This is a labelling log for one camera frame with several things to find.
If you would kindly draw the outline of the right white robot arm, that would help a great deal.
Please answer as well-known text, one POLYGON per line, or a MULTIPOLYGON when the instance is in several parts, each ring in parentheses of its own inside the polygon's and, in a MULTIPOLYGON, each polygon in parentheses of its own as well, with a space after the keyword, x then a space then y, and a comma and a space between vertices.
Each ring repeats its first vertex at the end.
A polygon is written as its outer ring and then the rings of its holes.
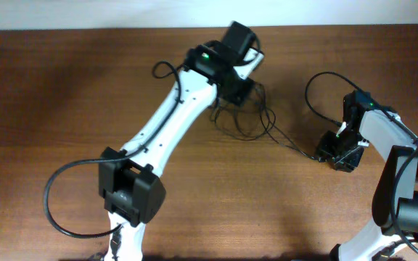
POLYGON ((368 92, 353 91, 343 98, 340 129, 321 137, 316 156, 350 173, 368 146, 385 161, 372 219, 351 240, 337 244, 331 260, 389 260, 418 244, 418 137, 391 107, 379 105, 368 92))

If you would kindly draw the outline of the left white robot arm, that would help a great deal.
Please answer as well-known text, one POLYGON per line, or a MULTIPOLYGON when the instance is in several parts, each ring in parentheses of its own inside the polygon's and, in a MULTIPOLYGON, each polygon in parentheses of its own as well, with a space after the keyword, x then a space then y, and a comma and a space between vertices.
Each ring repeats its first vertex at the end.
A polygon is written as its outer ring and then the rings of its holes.
POLYGON ((215 101, 242 106, 254 87, 249 75, 263 52, 256 34, 232 22, 220 41, 187 52, 172 91, 147 124, 119 151, 107 147, 99 164, 99 195, 113 229, 104 258, 141 260, 146 224, 165 199, 160 180, 178 142, 215 101))

